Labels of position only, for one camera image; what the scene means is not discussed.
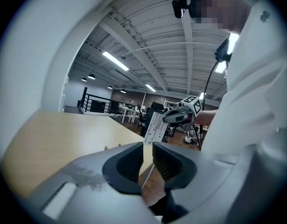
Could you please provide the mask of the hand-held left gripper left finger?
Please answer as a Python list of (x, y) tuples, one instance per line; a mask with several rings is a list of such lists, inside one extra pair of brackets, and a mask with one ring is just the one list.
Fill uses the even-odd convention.
[(28, 197), (40, 218), (53, 224), (157, 224), (138, 184), (143, 143), (79, 157)]

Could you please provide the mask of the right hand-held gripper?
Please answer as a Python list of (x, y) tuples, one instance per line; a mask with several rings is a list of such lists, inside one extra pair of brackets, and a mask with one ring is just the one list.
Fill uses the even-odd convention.
[(202, 110), (199, 97), (188, 96), (181, 100), (176, 109), (168, 110), (163, 114), (163, 122), (171, 126), (193, 123)]

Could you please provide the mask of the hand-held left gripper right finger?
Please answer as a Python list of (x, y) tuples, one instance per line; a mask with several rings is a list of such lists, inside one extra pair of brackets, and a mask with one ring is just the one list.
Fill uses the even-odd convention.
[(269, 145), (245, 147), (238, 156), (153, 144), (153, 162), (164, 179), (165, 224), (243, 224), (262, 215), (268, 192)]

